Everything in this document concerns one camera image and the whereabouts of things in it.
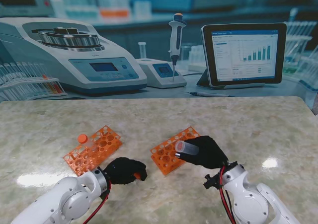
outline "tablet screen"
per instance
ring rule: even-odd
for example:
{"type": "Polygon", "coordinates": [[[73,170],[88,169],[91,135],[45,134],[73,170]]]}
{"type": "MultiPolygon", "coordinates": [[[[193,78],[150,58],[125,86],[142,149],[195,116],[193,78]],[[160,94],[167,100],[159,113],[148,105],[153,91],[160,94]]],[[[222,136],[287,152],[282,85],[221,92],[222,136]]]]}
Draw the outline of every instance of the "tablet screen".
{"type": "Polygon", "coordinates": [[[275,78],[278,30],[212,32],[218,81],[275,78]]]}

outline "clear centrifuge tube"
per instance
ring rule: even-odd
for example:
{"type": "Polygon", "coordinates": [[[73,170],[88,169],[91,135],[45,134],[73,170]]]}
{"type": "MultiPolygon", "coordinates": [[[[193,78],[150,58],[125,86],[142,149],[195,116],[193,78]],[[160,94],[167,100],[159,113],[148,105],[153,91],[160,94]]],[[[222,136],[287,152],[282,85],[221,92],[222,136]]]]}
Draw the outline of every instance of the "clear centrifuge tube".
{"type": "Polygon", "coordinates": [[[184,141],[177,141],[177,143],[175,143],[175,150],[180,153],[197,155],[199,152],[199,147],[184,141]]]}

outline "bar chart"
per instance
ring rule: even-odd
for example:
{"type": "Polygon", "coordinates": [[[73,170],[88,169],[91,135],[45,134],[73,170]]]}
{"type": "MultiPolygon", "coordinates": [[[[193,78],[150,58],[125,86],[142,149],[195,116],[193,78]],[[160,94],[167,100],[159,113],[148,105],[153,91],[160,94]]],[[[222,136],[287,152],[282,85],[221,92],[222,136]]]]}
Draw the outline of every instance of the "bar chart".
{"type": "Polygon", "coordinates": [[[271,59],[271,45],[264,45],[258,49],[246,49],[245,46],[240,47],[241,61],[264,61],[271,59]]]}

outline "table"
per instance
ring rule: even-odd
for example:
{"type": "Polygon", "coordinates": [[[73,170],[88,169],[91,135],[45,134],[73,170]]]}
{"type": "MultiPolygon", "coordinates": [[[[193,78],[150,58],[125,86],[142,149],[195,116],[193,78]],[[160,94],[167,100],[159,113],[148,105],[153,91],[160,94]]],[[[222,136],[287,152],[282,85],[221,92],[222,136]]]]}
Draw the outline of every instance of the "table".
{"type": "Polygon", "coordinates": [[[145,163],[149,176],[113,185],[90,224],[228,224],[219,192],[203,186],[217,170],[186,163],[165,177],[150,158],[151,148],[188,126],[213,137],[250,182],[271,187],[301,223],[318,219],[318,122],[297,97],[12,101],[0,104],[0,120],[2,223],[74,175],[62,156],[77,135],[106,124],[124,144],[101,167],[127,156],[145,163]]]}

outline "monitor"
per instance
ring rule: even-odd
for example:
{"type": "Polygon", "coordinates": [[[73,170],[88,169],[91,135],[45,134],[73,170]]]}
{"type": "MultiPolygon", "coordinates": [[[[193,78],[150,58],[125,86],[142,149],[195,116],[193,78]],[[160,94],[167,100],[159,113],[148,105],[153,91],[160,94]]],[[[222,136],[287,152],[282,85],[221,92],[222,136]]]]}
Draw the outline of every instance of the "monitor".
{"type": "Polygon", "coordinates": [[[53,14],[49,0],[0,0],[0,17],[48,17],[53,14]]]}
{"type": "Polygon", "coordinates": [[[281,82],[285,24],[206,25],[202,35],[210,86],[281,82]]]}

